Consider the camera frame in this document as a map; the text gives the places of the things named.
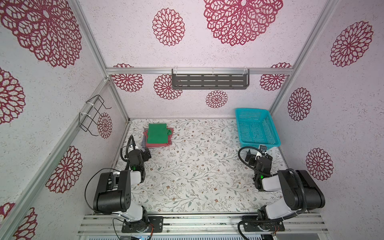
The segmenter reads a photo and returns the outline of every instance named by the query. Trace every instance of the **floral tablecloth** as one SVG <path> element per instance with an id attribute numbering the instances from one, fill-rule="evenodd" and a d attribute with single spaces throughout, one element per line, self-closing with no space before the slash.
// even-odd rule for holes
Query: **floral tablecloth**
<path id="1" fill-rule="evenodd" d="M 172 145 L 150 149 L 145 181 L 131 186 L 132 200 L 147 211 L 253 212 L 282 197 L 281 192 L 255 188 L 253 171 L 237 157 L 235 119 L 134 119 L 125 144 L 132 134 L 139 146 L 144 129 L 157 122 L 174 128 Z M 268 153 L 273 157 L 272 173 L 286 169 L 278 148 Z M 125 166 L 120 159 L 116 169 Z"/>

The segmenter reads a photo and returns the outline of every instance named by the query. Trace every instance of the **red circular flower motif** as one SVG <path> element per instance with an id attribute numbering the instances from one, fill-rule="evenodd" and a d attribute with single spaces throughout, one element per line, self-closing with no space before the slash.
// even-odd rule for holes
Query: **red circular flower motif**
<path id="1" fill-rule="evenodd" d="M 22 223 L 17 228 L 15 234 L 15 240 L 31 240 L 35 235 L 35 230 L 37 227 L 37 214 L 35 213 L 35 208 L 31 207 L 28 211 L 28 215 L 24 217 Z"/>
<path id="2" fill-rule="evenodd" d="M 307 89 L 294 90 L 288 101 L 289 116 L 295 121 L 303 120 L 310 112 L 311 103 L 311 95 Z"/>
<path id="3" fill-rule="evenodd" d="M 331 49 L 331 61 L 338 67 L 348 66 L 361 58 L 372 42 L 372 26 L 360 21 L 344 29 Z"/>
<path id="4" fill-rule="evenodd" d="M 108 138 L 112 133 L 112 120 L 108 113 L 102 113 L 97 121 L 97 130 L 102 138 Z"/>
<path id="5" fill-rule="evenodd" d="M 272 68 L 290 68 L 292 67 L 289 63 L 278 63 L 272 65 Z M 284 74 L 263 74 L 260 78 L 260 86 L 268 91 L 279 89 L 283 84 L 283 81 L 287 75 Z"/>
<path id="6" fill-rule="evenodd" d="M 221 43 L 244 45 L 265 33 L 283 0 L 204 0 L 207 28 Z"/>
<path id="7" fill-rule="evenodd" d="M 133 68 L 129 64 L 119 63 L 115 68 Z M 115 74 L 111 75 L 113 82 L 119 88 L 127 92 L 136 92 L 143 87 L 143 78 L 141 74 Z"/>
<path id="8" fill-rule="evenodd" d="M 205 102 L 211 108 L 219 108 L 224 106 L 224 104 L 227 103 L 227 100 L 228 95 L 225 92 L 214 90 L 207 95 Z"/>
<path id="9" fill-rule="evenodd" d="M 66 0 L 2 0 L 0 16 L 20 46 L 38 60 L 66 68 L 79 58 L 79 25 Z"/>
<path id="10" fill-rule="evenodd" d="M 70 146 L 45 186 L 55 193 L 70 190 L 79 179 L 82 167 L 83 160 L 79 150 Z"/>
<path id="11" fill-rule="evenodd" d="M 0 223 L 5 219 L 8 215 L 9 211 L 13 208 L 15 203 L 7 202 L 6 204 L 0 207 Z"/>
<path id="12" fill-rule="evenodd" d="M 331 156 L 320 148 L 312 149 L 305 160 L 308 171 L 318 180 L 327 180 L 333 173 Z"/>
<path id="13" fill-rule="evenodd" d="M 178 98 L 183 92 L 183 90 L 175 90 L 172 88 L 172 76 L 169 74 L 158 76 L 153 87 L 157 95 L 168 100 Z"/>
<path id="14" fill-rule="evenodd" d="M 25 95 L 19 81 L 0 68 L 0 124 L 18 118 L 25 106 Z"/>
<path id="15" fill-rule="evenodd" d="M 180 14 L 173 9 L 163 8 L 152 21 L 156 38 L 166 46 L 178 44 L 184 37 L 184 22 Z"/>

